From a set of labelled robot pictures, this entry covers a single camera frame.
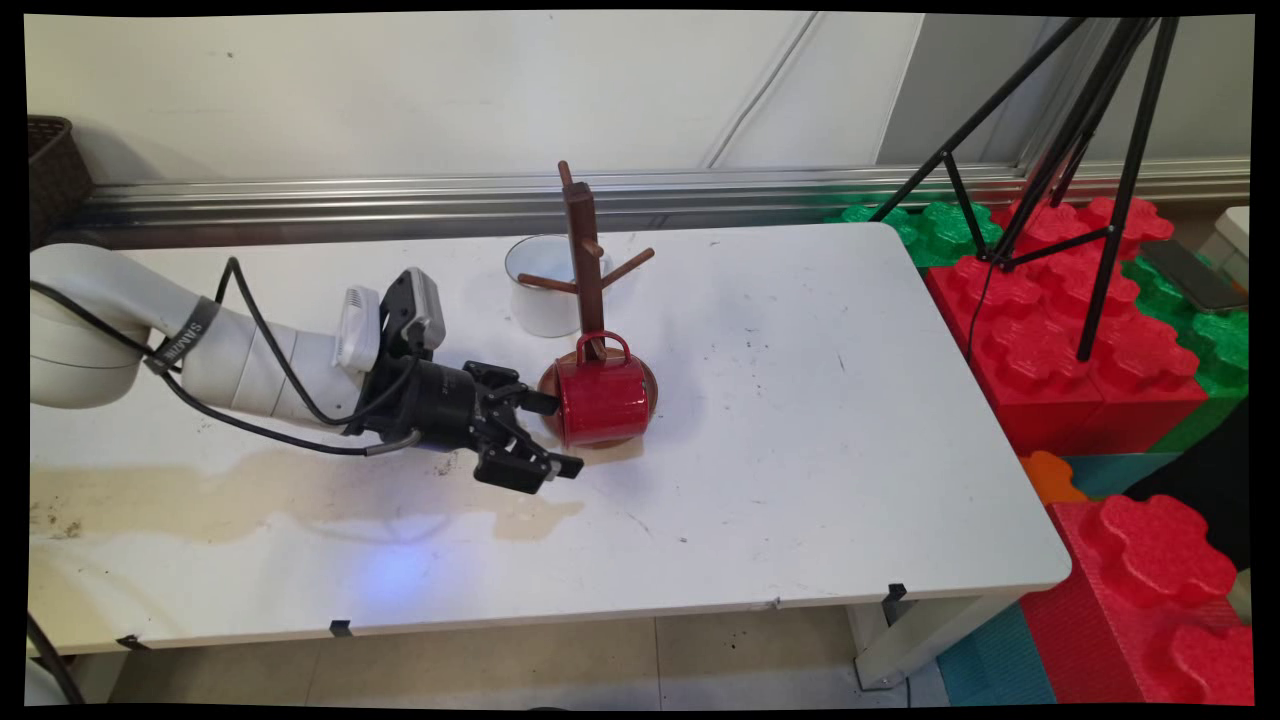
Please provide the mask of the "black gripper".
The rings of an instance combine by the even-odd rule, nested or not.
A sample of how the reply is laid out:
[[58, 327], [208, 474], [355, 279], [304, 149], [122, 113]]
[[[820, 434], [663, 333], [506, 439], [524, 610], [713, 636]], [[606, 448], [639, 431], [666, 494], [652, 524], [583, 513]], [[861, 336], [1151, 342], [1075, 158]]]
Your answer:
[[475, 480], [525, 495], [556, 478], [573, 479], [585, 468], [581, 457], [548, 451], [516, 420], [494, 420], [499, 407], [553, 416], [561, 398], [531, 388], [506, 366], [467, 361], [457, 369], [383, 355], [364, 380], [348, 434], [372, 432], [393, 445], [416, 430], [419, 447], [472, 450]]

